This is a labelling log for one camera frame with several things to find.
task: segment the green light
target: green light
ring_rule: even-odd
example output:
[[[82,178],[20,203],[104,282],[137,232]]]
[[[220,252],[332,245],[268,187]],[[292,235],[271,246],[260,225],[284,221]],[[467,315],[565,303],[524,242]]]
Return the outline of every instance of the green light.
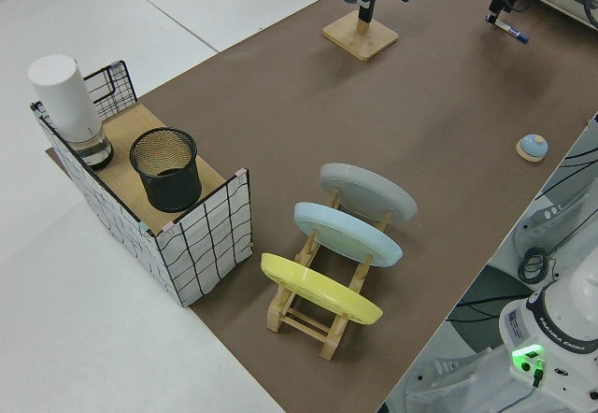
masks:
[[[513,364],[516,368],[521,369],[524,363],[527,363],[527,354],[535,354],[536,356],[544,353],[544,348],[540,345],[526,346],[525,348],[515,349],[511,352],[513,358]]]

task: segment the blue marker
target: blue marker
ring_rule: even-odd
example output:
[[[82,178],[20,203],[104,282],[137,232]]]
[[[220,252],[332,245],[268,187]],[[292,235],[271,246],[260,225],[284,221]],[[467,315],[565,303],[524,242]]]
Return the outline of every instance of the blue marker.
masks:
[[[492,15],[490,14],[486,16],[486,21],[493,23],[502,30],[505,30],[507,33],[514,36],[517,40],[521,41],[523,44],[527,44],[530,40],[530,38],[527,35],[524,35],[517,28],[511,27],[508,23],[504,23],[500,19],[496,18],[494,18],[494,21],[492,21]]]

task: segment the brown table mat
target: brown table mat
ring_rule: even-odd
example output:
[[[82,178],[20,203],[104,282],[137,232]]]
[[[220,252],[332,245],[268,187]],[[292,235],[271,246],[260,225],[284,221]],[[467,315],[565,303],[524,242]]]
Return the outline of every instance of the brown table mat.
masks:
[[[250,169],[254,255],[192,308],[287,411],[375,412],[596,111],[598,35],[535,2],[503,17],[524,46],[484,21],[490,1],[382,0],[399,41],[362,63],[321,35],[353,7],[322,0],[141,98],[219,172]],[[515,152],[530,133],[550,144],[541,164]],[[266,330],[259,263],[299,251],[293,206],[327,202],[329,162],[390,178],[420,211],[388,230],[404,259],[364,284],[384,316],[350,324],[326,362],[309,336]],[[324,250],[314,268],[354,267]]]

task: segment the mesh cup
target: mesh cup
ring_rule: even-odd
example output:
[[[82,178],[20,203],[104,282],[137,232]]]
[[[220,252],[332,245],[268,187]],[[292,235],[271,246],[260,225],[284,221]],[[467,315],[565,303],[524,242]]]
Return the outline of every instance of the mesh cup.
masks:
[[[191,207],[202,192],[192,137],[177,128],[155,128],[138,137],[129,158],[149,203],[162,212]]]

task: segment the wooden block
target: wooden block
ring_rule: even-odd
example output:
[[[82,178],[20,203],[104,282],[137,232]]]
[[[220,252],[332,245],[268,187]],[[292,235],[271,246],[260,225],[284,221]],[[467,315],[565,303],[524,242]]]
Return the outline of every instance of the wooden block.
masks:
[[[129,150],[140,135],[161,126],[164,124],[141,104],[133,105],[108,119],[104,122],[104,130],[114,149],[114,158],[110,165],[97,172],[98,177],[155,234],[158,234],[163,226],[176,219],[182,212],[162,212],[150,204],[141,179],[129,161]],[[199,179],[202,182],[201,200],[218,189],[225,179],[199,156],[196,161]]]
[[[353,56],[367,61],[394,44],[399,35],[378,21],[371,21],[369,27],[366,24],[363,28],[363,23],[358,25],[358,14],[357,10],[350,12],[324,27],[322,34]]]

